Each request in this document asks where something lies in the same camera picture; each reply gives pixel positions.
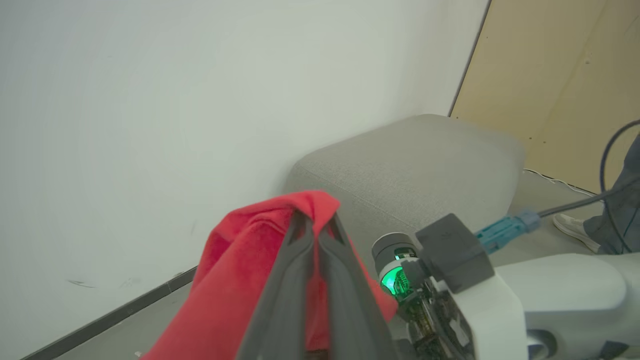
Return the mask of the right gripper body with green band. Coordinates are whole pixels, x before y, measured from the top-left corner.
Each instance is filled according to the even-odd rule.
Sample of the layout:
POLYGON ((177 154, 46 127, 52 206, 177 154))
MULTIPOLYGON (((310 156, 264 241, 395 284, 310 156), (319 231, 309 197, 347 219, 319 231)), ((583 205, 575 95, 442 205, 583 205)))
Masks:
POLYGON ((500 275, 454 292, 425 275, 414 242, 401 232, 383 235, 371 252, 416 360, 527 360, 522 303, 500 275))

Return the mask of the beige wooden wall panel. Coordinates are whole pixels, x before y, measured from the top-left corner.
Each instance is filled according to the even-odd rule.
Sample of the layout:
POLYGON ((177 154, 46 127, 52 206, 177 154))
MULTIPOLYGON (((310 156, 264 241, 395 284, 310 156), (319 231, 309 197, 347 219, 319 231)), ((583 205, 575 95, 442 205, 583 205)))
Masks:
POLYGON ((519 139, 525 166, 598 193, 640 119, 640 0, 491 0, 452 117, 519 139))

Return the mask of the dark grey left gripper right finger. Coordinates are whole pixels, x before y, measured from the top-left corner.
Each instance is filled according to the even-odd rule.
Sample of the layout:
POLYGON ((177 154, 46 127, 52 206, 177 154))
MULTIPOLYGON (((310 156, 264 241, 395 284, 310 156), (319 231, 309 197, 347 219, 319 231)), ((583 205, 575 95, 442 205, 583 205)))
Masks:
POLYGON ((329 360, 398 360, 393 338, 338 217, 318 235, 327 288, 329 360))

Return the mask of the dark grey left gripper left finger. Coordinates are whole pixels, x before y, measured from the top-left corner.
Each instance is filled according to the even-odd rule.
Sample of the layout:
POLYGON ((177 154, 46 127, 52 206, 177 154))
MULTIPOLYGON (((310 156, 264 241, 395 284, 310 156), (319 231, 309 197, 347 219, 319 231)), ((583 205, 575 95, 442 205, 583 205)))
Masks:
POLYGON ((235 360, 304 360, 313 221, 295 210, 235 360))

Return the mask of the person's leg in grey jeans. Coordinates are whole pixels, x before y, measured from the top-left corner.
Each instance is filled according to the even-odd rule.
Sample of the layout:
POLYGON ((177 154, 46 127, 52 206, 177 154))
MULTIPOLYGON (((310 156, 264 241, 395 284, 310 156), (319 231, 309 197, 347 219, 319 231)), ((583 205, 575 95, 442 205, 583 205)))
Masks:
MULTIPOLYGON (((640 177, 640 133, 635 137, 624 158, 622 170, 614 186, 640 177)), ((640 252, 640 181, 627 187, 607 200, 608 208, 601 215, 586 219, 583 228, 595 243, 594 252, 599 255, 615 255, 622 252, 622 242, 611 225, 612 214, 624 242, 632 253, 640 252)))

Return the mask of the dark grey baseboard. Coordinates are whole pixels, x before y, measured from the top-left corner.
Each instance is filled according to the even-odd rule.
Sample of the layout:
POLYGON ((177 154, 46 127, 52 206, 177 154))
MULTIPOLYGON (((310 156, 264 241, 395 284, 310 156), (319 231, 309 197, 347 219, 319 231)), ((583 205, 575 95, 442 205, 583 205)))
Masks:
POLYGON ((194 280, 197 269, 198 268, 195 266, 185 272, 180 272, 164 284, 142 294, 142 296, 131 300, 125 305, 122 305, 112 312, 99 317, 89 324, 78 328, 68 335, 48 344, 48 346, 44 346, 20 360, 55 360, 56 358, 59 358, 92 338, 98 337, 100 334, 110 330, 110 328, 119 325, 121 322, 157 303, 165 297, 173 294, 178 291, 178 289, 190 284, 194 280))

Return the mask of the red printed t-shirt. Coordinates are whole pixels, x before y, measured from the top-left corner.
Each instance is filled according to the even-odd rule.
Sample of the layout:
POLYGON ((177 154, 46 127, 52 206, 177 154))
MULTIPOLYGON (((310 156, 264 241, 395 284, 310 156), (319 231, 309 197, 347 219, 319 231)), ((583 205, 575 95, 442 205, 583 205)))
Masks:
MULTIPOLYGON (((320 351, 334 360, 329 352, 329 292, 320 275, 318 235, 340 205, 325 191, 306 190, 229 212, 206 240, 187 300, 141 360, 236 360, 296 211, 311 219, 315 242, 315 264, 305 287, 304 350, 291 356, 278 354, 274 360, 307 360, 320 351)), ((355 259, 384 319, 382 329, 390 333, 387 324, 397 312, 397 302, 368 274, 357 253, 355 259)))

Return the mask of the grey fabric sofa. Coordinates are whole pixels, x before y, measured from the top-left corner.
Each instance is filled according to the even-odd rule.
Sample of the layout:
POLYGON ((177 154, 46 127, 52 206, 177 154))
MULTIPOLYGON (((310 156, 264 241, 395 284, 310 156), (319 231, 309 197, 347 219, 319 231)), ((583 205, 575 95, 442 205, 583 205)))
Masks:
POLYGON ((283 193, 324 191, 364 266, 382 289, 373 244, 415 233, 448 214, 472 232, 508 212, 525 162, 514 137, 468 121, 423 114, 307 153, 283 193))

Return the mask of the white sneaker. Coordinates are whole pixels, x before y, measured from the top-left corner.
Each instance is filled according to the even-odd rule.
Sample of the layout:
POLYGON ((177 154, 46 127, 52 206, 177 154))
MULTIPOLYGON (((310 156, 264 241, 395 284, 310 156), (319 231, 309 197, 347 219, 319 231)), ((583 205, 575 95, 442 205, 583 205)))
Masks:
POLYGON ((553 225, 565 235, 582 242, 592 253, 597 254, 601 245, 591 239, 585 231, 584 220, 576 219, 566 214, 555 214, 552 217, 553 225))

